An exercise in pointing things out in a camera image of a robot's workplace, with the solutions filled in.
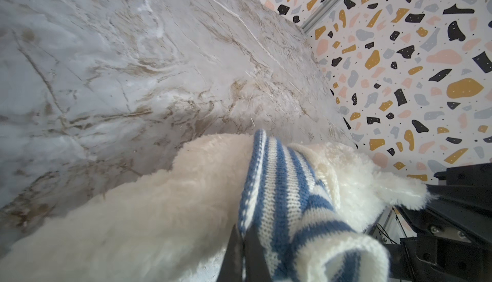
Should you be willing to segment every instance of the knitted sweater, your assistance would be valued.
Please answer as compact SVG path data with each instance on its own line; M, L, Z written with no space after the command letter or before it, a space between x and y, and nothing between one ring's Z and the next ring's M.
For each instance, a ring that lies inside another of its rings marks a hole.
M387 280L385 249L337 216L304 155L264 130L254 136L239 208L243 237L253 224L273 281Z

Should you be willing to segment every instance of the white fur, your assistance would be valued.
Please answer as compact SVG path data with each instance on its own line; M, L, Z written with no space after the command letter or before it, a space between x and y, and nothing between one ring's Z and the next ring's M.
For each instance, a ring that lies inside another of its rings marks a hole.
M252 136L229 134L185 144L172 171L116 187L16 242L0 260L0 281L169 281L193 270L228 240L252 146ZM426 203L421 181L380 172L348 146L298 150L356 231L387 204L420 209Z

